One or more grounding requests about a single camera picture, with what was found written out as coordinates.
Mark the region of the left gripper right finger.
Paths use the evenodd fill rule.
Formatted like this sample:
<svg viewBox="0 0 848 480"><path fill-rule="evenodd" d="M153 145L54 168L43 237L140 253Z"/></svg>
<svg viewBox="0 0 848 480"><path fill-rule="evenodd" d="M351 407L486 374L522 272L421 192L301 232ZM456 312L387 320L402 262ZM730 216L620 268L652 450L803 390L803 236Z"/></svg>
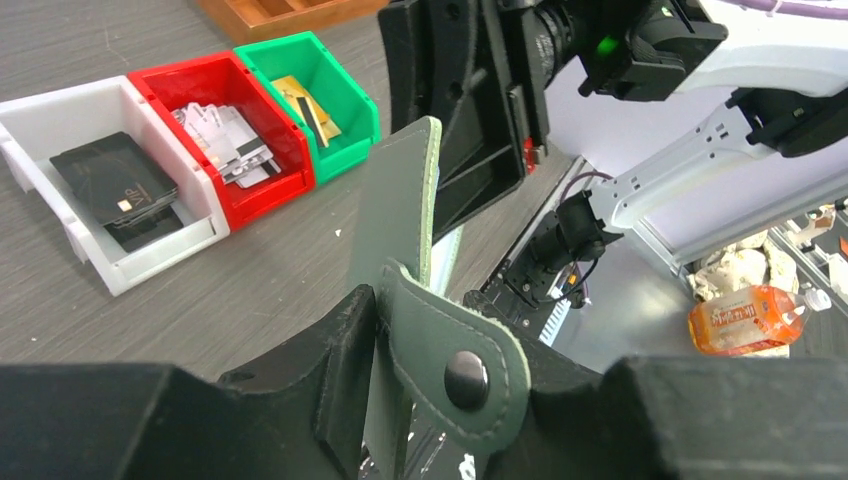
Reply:
<svg viewBox="0 0 848 480"><path fill-rule="evenodd" d="M481 479L843 479L847 364L630 356L583 367L513 326L533 378Z"/></svg>

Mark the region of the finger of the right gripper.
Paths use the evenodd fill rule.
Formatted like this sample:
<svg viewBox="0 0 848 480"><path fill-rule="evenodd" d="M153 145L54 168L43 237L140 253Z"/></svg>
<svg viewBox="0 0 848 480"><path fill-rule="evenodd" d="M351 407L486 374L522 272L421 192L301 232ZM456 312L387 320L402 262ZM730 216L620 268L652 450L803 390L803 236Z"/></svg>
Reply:
<svg viewBox="0 0 848 480"><path fill-rule="evenodd" d="M431 114L443 123L434 235L513 191L546 140L538 1L434 1Z"/></svg>
<svg viewBox="0 0 848 480"><path fill-rule="evenodd" d="M441 121L440 164L461 166L478 147L460 108L470 91L478 1L391 1L378 12L393 133L423 116Z"/></svg>

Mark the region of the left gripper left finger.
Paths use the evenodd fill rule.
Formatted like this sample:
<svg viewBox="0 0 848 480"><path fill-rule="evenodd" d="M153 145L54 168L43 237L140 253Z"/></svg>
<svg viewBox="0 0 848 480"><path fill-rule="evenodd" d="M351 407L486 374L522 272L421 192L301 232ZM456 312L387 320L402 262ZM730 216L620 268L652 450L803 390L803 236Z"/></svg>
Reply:
<svg viewBox="0 0 848 480"><path fill-rule="evenodd" d="M213 383L169 364L5 365L5 479L354 479L372 288Z"/></svg>

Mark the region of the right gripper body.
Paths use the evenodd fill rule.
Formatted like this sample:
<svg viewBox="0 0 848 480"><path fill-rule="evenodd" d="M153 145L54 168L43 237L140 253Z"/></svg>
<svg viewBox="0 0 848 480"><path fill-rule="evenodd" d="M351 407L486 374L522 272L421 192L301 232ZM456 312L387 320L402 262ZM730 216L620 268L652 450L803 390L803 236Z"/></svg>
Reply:
<svg viewBox="0 0 848 480"><path fill-rule="evenodd" d="M516 79L547 87L590 39L597 2L517 1L516 14Z"/></svg>

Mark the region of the green card holder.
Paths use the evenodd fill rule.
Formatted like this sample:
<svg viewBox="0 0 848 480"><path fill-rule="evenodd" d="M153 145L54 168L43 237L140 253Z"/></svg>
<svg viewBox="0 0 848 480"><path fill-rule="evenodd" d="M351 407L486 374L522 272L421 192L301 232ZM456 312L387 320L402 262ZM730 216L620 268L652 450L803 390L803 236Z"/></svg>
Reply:
<svg viewBox="0 0 848 480"><path fill-rule="evenodd" d="M484 455L513 442L529 402L516 336L429 286L441 131L421 117L375 145L362 169L347 281L374 289L382 323L364 440L387 479L403 474L414 412Z"/></svg>

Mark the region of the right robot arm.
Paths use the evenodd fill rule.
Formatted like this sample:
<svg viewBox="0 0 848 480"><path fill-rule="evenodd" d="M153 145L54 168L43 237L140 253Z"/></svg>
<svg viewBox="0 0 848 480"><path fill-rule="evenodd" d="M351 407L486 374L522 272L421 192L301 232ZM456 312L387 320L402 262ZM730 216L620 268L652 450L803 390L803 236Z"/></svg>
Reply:
<svg viewBox="0 0 848 480"><path fill-rule="evenodd" d="M378 22L393 129L443 126L435 238L524 180L550 114L567 109L545 92L573 61L585 73L576 119L614 100L614 122L590 124L593 144L702 137L682 99L713 88L731 90L718 111L756 152L798 157L846 134L843 1L392 1Z"/></svg>

